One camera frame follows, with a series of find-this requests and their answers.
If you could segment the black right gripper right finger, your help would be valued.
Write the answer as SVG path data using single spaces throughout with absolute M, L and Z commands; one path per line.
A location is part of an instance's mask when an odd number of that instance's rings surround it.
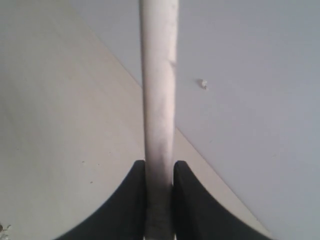
M 268 240 L 224 208 L 189 165 L 174 164 L 172 215 L 178 240 Z

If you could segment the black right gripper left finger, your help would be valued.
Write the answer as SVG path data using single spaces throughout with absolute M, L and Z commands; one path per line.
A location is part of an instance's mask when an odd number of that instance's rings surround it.
M 109 199 L 60 240 L 142 240 L 147 193 L 145 161 L 136 160 Z

